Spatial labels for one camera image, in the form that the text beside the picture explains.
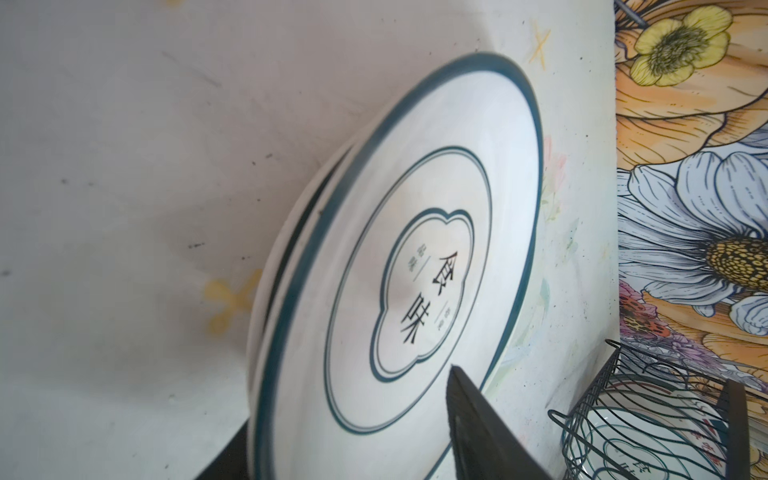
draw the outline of wall stain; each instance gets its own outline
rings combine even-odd
[[[535,20],[533,22],[533,30],[534,36],[536,37],[536,49],[534,50],[533,55],[531,55],[531,59],[528,60],[528,63],[532,63],[536,57],[539,57],[539,60],[541,60],[541,69],[547,70],[547,66],[544,62],[544,43],[547,42],[549,34],[552,33],[552,30],[547,30],[544,34],[540,33]]]
[[[224,334],[232,323],[232,317],[238,312],[250,312],[253,304],[253,291],[259,286],[262,270],[259,268],[246,280],[243,288],[235,293],[226,280],[211,280],[203,290],[206,300],[225,303],[227,307],[208,322],[208,333],[219,336]]]

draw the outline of plate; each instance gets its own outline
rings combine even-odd
[[[583,458],[580,478],[625,480],[595,450],[621,465],[639,480],[718,480],[718,469],[709,458],[686,443],[673,429],[649,417],[624,409],[592,409],[580,427],[594,447],[574,442]]]
[[[655,382],[622,381],[601,393],[599,403],[621,408],[675,429],[691,445],[701,449],[721,475],[725,475],[726,424],[714,408],[694,392],[665,389]]]
[[[283,272],[288,259],[293,253],[296,242],[301,234],[307,219],[313,212],[320,194],[336,172],[341,160],[352,149],[354,140],[347,141],[331,158],[315,173],[312,180],[304,187],[298,200],[293,205],[286,221],[277,234],[270,255],[261,273],[261,280],[253,299],[253,308],[250,313],[248,327],[248,340],[246,358],[248,365],[247,382],[248,392],[253,392],[253,378],[261,340],[266,329],[266,318],[274,301],[277,287],[280,285]]]
[[[449,445],[448,367],[482,386],[525,294],[541,125],[514,63],[460,58],[358,139],[276,288],[255,478],[429,477]]]

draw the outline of black wire dish rack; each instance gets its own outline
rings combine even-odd
[[[744,387],[606,342],[615,351],[563,428],[568,479],[747,480]]]

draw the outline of flower painting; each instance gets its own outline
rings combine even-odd
[[[768,5],[614,4],[622,341],[767,394]]]
[[[768,122],[764,0],[627,0],[615,12],[619,168],[682,160]]]

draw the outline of plate rim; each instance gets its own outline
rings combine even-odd
[[[506,347],[511,331],[515,326],[517,317],[522,307],[525,291],[528,288],[528,281],[531,276],[533,266],[533,256],[536,245],[536,229],[538,226],[538,215],[541,206],[541,185],[544,173],[544,145],[541,129],[541,115],[539,114],[538,103],[531,82],[525,76],[523,70],[517,66],[511,59],[505,56],[491,52],[477,52],[466,55],[449,62],[438,68],[426,78],[421,80],[413,89],[402,97],[393,108],[389,110],[383,120],[376,126],[367,140],[361,144],[355,153],[354,158],[349,162],[348,167],[341,173],[339,182],[330,193],[328,201],[323,208],[319,219],[314,226],[304,250],[300,254],[298,263],[290,282],[286,288],[286,301],[280,305],[278,317],[276,318],[274,331],[269,351],[266,353],[264,361],[263,375],[259,385],[257,404],[254,411],[256,416],[256,425],[253,429],[253,473],[256,480],[263,478],[275,478],[273,464],[273,446],[272,446],[272,424],[274,419],[274,407],[276,397],[277,380],[280,377],[280,367],[285,353],[285,345],[288,340],[288,334],[293,322],[297,301],[287,299],[298,299],[303,291],[306,278],[311,271],[314,260],[316,259],[319,248],[321,247],[328,229],[333,222],[338,209],[346,199],[347,194],[355,183],[362,169],[368,163],[378,146],[386,138],[387,134],[394,126],[415,107],[427,94],[433,92],[444,83],[464,74],[477,71],[490,71],[506,77],[523,95],[528,110],[534,123],[536,132],[536,141],[538,144],[538,185],[534,211],[533,224],[531,225],[531,239],[528,243],[528,252],[526,253],[525,266],[521,274],[518,290],[515,293],[515,300],[507,319],[507,325],[499,339],[498,346],[488,366],[488,371],[483,378],[480,389],[493,372],[500,359],[504,348]],[[445,455],[450,449],[450,443],[445,451],[440,455],[435,465],[429,471],[425,478],[431,478],[438,466],[442,463]]]

